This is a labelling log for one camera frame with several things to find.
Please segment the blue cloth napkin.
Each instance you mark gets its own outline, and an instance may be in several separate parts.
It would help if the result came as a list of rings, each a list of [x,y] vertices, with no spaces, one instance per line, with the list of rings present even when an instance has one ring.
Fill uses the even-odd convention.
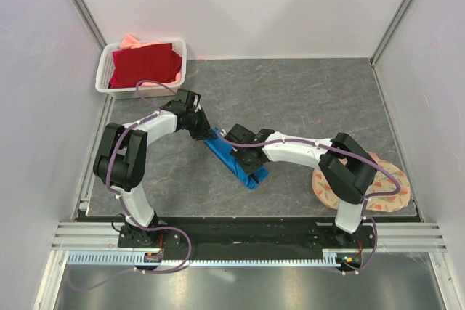
[[[230,170],[230,172],[247,188],[256,189],[269,175],[265,167],[256,170],[252,175],[239,166],[237,160],[230,154],[233,147],[217,137],[218,128],[214,128],[214,139],[204,140],[204,144],[213,152],[213,154]]]

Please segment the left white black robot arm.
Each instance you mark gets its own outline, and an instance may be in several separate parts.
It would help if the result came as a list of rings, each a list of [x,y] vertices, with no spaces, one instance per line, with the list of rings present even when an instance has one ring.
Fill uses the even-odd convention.
[[[93,172],[120,203],[134,238],[144,247],[159,239],[158,217],[142,186],[148,146],[178,131],[196,141],[216,139],[197,102],[167,102],[152,114],[128,124],[109,123],[100,140]]]

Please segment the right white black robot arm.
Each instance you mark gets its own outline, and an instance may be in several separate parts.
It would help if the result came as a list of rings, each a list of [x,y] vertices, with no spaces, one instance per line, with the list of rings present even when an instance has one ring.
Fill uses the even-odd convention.
[[[372,185],[374,159],[348,134],[332,139],[306,139],[288,136],[272,129],[255,134],[240,128],[230,130],[225,139],[234,144],[231,154],[247,174],[266,162],[287,162],[323,173],[339,199],[333,228],[334,242],[349,247],[359,238],[363,200]]]

